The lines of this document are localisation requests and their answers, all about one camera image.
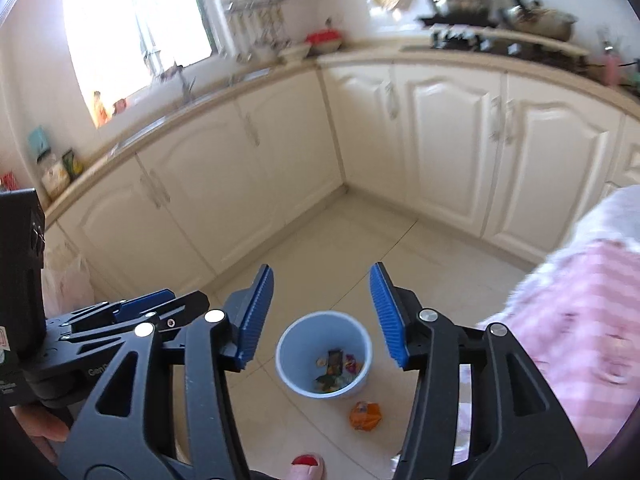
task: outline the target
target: tiled floor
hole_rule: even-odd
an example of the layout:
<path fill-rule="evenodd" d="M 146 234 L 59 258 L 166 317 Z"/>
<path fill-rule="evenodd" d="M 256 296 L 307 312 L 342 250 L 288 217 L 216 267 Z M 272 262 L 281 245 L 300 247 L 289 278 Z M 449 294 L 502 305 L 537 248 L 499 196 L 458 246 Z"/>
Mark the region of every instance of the tiled floor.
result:
<path fill-rule="evenodd" d="M 502 309 L 522 270 L 467 243 L 348 194 L 320 213 L 239 276 L 216 291 L 222 303 L 248 286 L 260 263 L 273 267 L 276 287 L 256 357 L 230 377 L 231 398 L 244 451 L 253 469 L 283 478 L 303 451 L 322 454 L 327 480 L 385 480 L 402 446 L 416 375 L 396 367 L 372 307 L 367 273 L 385 263 L 396 285 L 414 290 L 455 323 L 472 325 Z M 335 309 L 360 320 L 372 338 L 374 363 L 357 399 L 313 400 L 286 388 L 274 352 L 282 332 L 315 310 Z M 371 433 L 350 428 L 357 400 L 378 402 L 384 419 Z"/>

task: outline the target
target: cabinet handle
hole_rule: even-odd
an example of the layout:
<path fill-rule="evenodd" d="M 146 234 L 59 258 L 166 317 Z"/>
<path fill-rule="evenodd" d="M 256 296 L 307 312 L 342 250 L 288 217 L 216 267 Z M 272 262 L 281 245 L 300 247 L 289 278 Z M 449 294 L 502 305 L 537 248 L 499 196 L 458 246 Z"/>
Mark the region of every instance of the cabinet handle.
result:
<path fill-rule="evenodd" d="M 149 197 L 149 200 L 154 203 L 156 209 L 162 208 L 162 203 L 156 196 L 156 192 L 152 189 L 151 183 L 146 179 L 144 175 L 140 176 L 140 184 L 142 184 L 142 187 L 146 191 L 146 195 Z"/>
<path fill-rule="evenodd" d="M 515 109 L 515 102 L 513 100 L 507 101 L 507 115 L 504 119 L 504 143 L 507 146 L 511 146 L 515 140 L 515 134 L 513 133 L 513 115 Z"/>
<path fill-rule="evenodd" d="M 500 104 L 501 99 L 494 97 L 491 99 L 491 137 L 492 142 L 498 142 L 500 140 Z"/>
<path fill-rule="evenodd" d="M 392 120 L 398 118 L 399 113 L 399 104 L 398 104 L 398 96 L 396 95 L 396 88 L 394 84 L 389 82 L 385 87 L 386 91 L 386 111 L 389 113 L 389 117 Z"/>
<path fill-rule="evenodd" d="M 251 114 L 245 115 L 244 122 L 246 125 L 246 132 L 249 134 L 249 138 L 257 148 L 258 146 L 260 146 L 260 136 L 258 135 L 258 130 L 256 129 L 254 121 L 251 118 Z"/>
<path fill-rule="evenodd" d="M 160 191 L 160 194 L 164 198 L 164 201 L 168 204 L 171 203 L 171 195 L 169 195 L 169 192 L 166 190 L 166 187 L 162 183 L 162 180 L 160 180 L 160 178 L 158 177 L 156 170 L 149 171 L 149 177 L 151 177 L 154 187 Z"/>

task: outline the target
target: orange snack bag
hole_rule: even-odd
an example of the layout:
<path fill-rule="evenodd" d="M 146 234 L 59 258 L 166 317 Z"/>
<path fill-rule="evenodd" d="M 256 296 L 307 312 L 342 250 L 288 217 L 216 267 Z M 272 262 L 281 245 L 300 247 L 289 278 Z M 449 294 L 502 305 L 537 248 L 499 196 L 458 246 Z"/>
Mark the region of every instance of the orange snack bag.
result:
<path fill-rule="evenodd" d="M 349 415 L 351 427 L 358 431 L 371 431 L 381 420 L 382 412 L 375 402 L 358 402 Z"/>

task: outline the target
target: light blue bucket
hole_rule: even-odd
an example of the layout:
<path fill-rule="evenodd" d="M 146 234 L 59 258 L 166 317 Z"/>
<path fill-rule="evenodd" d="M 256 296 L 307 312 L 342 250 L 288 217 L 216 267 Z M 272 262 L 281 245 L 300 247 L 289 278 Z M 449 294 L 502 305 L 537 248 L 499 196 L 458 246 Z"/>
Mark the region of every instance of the light blue bucket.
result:
<path fill-rule="evenodd" d="M 318 358 L 341 349 L 363 363 L 353 383 L 330 394 L 315 391 L 316 377 L 324 371 L 316 366 Z M 327 310 L 301 317 L 282 334 L 276 348 L 276 370 L 282 381 L 294 392 L 312 399 L 349 397 L 365 385 L 373 361 L 371 338 L 363 325 L 348 314 Z"/>

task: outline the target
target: red toenail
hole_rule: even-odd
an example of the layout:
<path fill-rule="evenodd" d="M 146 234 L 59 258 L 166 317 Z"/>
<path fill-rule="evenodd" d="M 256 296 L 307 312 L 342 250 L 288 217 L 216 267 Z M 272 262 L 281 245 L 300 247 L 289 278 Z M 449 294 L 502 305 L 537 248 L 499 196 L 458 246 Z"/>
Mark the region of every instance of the red toenail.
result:
<path fill-rule="evenodd" d="M 300 455 L 293 459 L 291 465 L 318 465 L 318 460 L 311 455 Z"/>

